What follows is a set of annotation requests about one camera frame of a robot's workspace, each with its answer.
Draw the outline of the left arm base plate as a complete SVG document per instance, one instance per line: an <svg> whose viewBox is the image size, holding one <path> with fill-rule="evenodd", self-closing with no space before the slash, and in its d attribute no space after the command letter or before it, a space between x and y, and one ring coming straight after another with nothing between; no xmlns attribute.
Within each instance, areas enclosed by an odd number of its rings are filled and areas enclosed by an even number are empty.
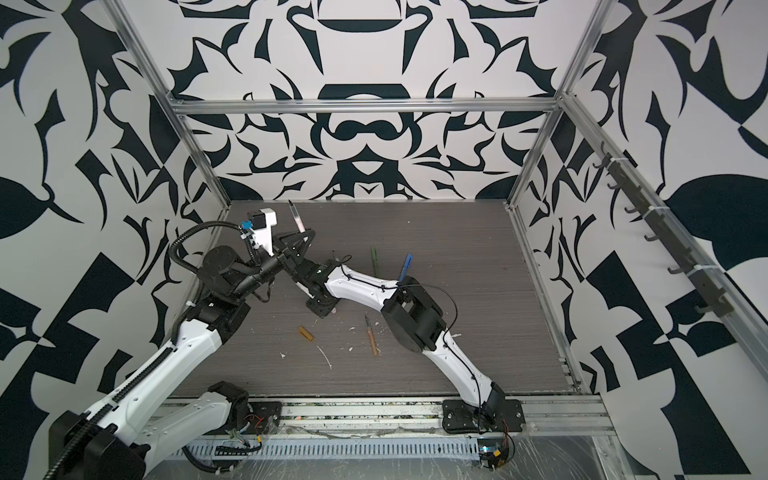
<svg viewBox="0 0 768 480"><path fill-rule="evenodd" d="M266 434L280 425L282 407L279 401L250 401L247 407L237 407L223 426L206 435L224 435L233 429L243 435Z"/></svg>

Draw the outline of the dark green pen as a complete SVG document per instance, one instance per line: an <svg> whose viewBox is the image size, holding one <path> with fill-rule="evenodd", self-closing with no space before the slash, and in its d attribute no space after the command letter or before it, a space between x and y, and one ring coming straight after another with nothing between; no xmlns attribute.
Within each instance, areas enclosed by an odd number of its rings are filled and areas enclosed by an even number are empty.
<svg viewBox="0 0 768 480"><path fill-rule="evenodd" d="M371 262L372 262L372 270L375 277L380 276L379 271L379 262L378 262L378 253L376 247L372 246L370 248L370 254L371 254Z"/></svg>

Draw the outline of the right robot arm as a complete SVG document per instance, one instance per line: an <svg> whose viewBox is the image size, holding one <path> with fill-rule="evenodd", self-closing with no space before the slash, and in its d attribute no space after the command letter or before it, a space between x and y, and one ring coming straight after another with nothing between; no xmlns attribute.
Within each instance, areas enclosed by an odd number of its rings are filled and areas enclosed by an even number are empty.
<svg viewBox="0 0 768 480"><path fill-rule="evenodd" d="M425 355L455 387L481 431L502 419L505 392L482 373L457 345L444 311L416 279L385 280L357 272L336 261L304 260L290 271L309 296L308 305L323 316L340 300L378 311L395 339Z"/></svg>

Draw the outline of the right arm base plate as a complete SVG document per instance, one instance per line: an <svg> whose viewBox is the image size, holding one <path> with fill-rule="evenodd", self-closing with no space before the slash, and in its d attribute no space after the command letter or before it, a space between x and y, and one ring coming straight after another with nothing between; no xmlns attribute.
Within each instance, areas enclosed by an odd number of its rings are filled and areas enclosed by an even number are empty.
<svg viewBox="0 0 768 480"><path fill-rule="evenodd" d="M452 435L519 433L526 423L518 400L503 400L490 410L472 407L462 400L444 400L441 407L442 429Z"/></svg>

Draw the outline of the blue pen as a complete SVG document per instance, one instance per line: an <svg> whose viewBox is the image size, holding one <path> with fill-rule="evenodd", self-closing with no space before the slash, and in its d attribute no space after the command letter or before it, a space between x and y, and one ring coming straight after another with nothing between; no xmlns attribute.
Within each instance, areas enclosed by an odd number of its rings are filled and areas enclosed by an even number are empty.
<svg viewBox="0 0 768 480"><path fill-rule="evenodd" d="M402 282L405 279L412 261L413 261L413 255L411 253L407 253L398 277L399 282Z"/></svg>

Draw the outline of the pink pen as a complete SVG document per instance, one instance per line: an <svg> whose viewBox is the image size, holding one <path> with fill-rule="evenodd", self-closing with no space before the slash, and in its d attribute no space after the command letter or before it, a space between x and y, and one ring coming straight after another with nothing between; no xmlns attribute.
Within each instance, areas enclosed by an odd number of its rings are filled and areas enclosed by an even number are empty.
<svg viewBox="0 0 768 480"><path fill-rule="evenodd" d="M291 200L288 201L288 206L298 231L301 233L304 233L306 231L306 228L304 226L303 220L301 218L301 215L299 213L297 206Z"/></svg>

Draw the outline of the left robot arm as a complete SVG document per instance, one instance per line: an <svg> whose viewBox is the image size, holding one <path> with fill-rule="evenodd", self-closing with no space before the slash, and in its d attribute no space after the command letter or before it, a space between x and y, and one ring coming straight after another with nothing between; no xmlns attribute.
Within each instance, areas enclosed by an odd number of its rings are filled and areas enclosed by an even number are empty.
<svg viewBox="0 0 768 480"><path fill-rule="evenodd" d="M81 414L64 412L49 429L48 479L142 479L177 451L200 470L218 467L200 461L189 449L198 437L224 430L240 437L253 424L249 394L220 381L186 406L150 421L173 391L242 325L249 296L270 286L281 272L295 273L315 237L311 229L275 236L272 212L248 221L207 221L180 234L168 248L170 260L193 273L203 295L174 322L168 340L123 383ZM186 261L183 244L207 229L236 231L249 257L226 246L209 250L200 265Z"/></svg>

